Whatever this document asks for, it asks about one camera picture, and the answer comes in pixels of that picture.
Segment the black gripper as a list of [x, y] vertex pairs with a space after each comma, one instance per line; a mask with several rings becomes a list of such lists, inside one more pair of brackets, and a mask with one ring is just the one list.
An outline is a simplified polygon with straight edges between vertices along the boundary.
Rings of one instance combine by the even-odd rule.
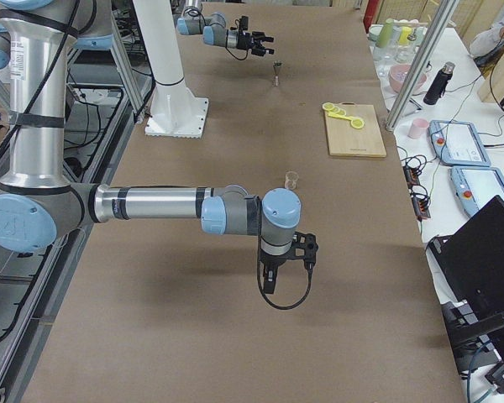
[[276, 278], [278, 268], [288, 259], [288, 253], [274, 255], [268, 254], [263, 249], [259, 252], [260, 278], [264, 280], [263, 291], [266, 294], [273, 294], [276, 289]]
[[251, 50], [253, 55], [264, 57], [265, 55], [273, 55], [274, 49], [266, 48], [263, 45], [255, 46], [255, 43], [273, 43], [274, 38], [266, 35], [262, 31], [246, 32], [239, 30], [237, 33], [237, 49], [238, 50]]

